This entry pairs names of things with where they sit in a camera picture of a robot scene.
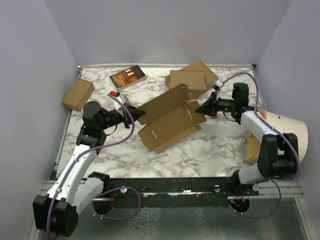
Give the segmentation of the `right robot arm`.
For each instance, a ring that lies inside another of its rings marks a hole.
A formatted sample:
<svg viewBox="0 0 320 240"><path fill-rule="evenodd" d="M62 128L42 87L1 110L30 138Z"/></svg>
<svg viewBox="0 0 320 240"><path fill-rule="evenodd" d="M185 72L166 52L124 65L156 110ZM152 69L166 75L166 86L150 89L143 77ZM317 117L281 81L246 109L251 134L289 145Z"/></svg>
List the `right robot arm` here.
<svg viewBox="0 0 320 240"><path fill-rule="evenodd" d="M300 163L298 137L273 128L253 106L249 106L249 86L246 83L235 83L231 97L223 99L213 91L209 99L195 110L210 117L218 112L231 113L231 117L260 142L257 163L234 173L236 179L230 182L230 191L240 196L247 191L248 185L295 175Z"/></svg>

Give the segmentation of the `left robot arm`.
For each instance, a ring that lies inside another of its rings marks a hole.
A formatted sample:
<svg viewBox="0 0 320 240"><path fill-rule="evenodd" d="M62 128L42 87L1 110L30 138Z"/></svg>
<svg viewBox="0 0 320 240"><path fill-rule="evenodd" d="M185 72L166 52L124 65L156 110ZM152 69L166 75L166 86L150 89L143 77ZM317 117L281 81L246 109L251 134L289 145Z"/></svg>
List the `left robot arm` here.
<svg viewBox="0 0 320 240"><path fill-rule="evenodd" d="M93 172L85 183L81 181L100 150L107 147L105 130L119 124L134 130L135 121L146 114L146 111L118 99L115 102L120 108L111 111L102 108L97 101L84 105L83 125L66 168L47 193L37 195L32 203L35 226L46 231L50 240L71 236L84 208L94 198L103 198L114 192L107 174Z"/></svg>

